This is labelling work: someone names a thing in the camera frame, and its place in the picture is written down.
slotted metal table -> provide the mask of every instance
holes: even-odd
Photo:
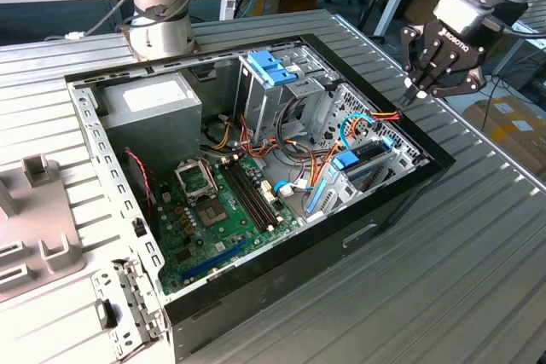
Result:
[[[195,26],[204,50],[311,32],[396,100],[395,61],[326,11]],[[89,280],[127,253],[62,77],[133,61],[118,35],[0,49],[0,170],[61,165],[87,262],[0,304],[6,362],[115,362]],[[533,363],[546,349],[544,186],[441,101],[407,115],[456,164],[397,226],[192,355],[194,363]],[[170,362],[159,342],[130,363]]]

cardboard box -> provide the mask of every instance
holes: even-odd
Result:
[[[478,101],[462,114],[478,129],[484,121],[487,101]],[[546,181],[546,120],[515,97],[491,101],[484,133],[504,152]]]

red cable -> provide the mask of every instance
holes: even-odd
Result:
[[[152,216],[152,190],[150,189],[150,184],[148,182],[148,175],[146,174],[146,169],[144,168],[144,164],[142,161],[129,149],[125,150],[125,153],[129,155],[131,158],[133,158],[140,168],[140,171],[142,173],[142,176],[144,177],[144,187],[146,187],[146,201],[148,202],[148,216]]]

computer chassis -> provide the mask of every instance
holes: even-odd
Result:
[[[175,362],[195,353],[391,227],[455,162],[402,113],[381,126],[372,121],[372,112],[393,113],[396,107],[313,35],[75,74],[66,81],[119,234],[132,251],[92,278],[97,306],[106,311],[104,328],[120,360],[163,337]],[[149,101],[151,95],[156,97]],[[292,112],[283,123],[288,104]],[[226,135],[227,124],[239,118],[246,123],[239,141],[230,142],[232,152],[220,154],[224,157],[214,164],[218,156],[205,159],[204,125],[195,121],[205,124],[204,118],[218,115]],[[351,115],[365,121],[351,124]],[[287,165],[271,155],[253,155],[263,152],[260,143],[278,145],[279,123],[282,139],[294,140],[294,146],[312,146],[318,153],[348,147],[322,160],[316,184],[313,168],[303,159],[295,162],[302,177],[297,184],[288,178],[279,192],[272,185],[288,172],[282,168]],[[334,136],[338,132],[341,138]],[[350,142],[341,145],[344,138]],[[135,147],[142,161],[128,157]],[[372,148],[379,153],[362,159]],[[229,170],[232,165],[239,167],[236,172]],[[202,177],[205,188],[199,185],[194,192],[203,193],[190,198],[173,171],[193,169],[191,183]],[[147,170],[169,182],[151,189]],[[222,196],[218,181],[233,188],[233,199]],[[242,191],[252,186],[256,192],[249,199]],[[175,207],[178,200],[184,206]],[[203,219],[194,208],[199,201],[214,201],[206,210],[219,211]],[[254,204],[265,214],[254,215]],[[164,207],[172,217],[161,213]],[[184,271],[171,266],[181,276],[167,280],[160,271],[172,264],[165,255],[170,248],[160,246],[160,233],[165,240],[179,225],[183,250],[176,254],[183,253],[181,263],[189,263],[214,235],[208,223],[233,224],[235,209],[246,212],[255,229],[226,236],[220,227],[218,258],[184,264],[189,266]],[[267,219],[271,212],[274,218]],[[256,245],[264,238],[267,244]]]

blue drive bay bracket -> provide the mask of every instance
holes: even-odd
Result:
[[[295,74],[284,68],[279,59],[267,50],[249,53],[248,61],[272,87],[292,83],[298,79]]]

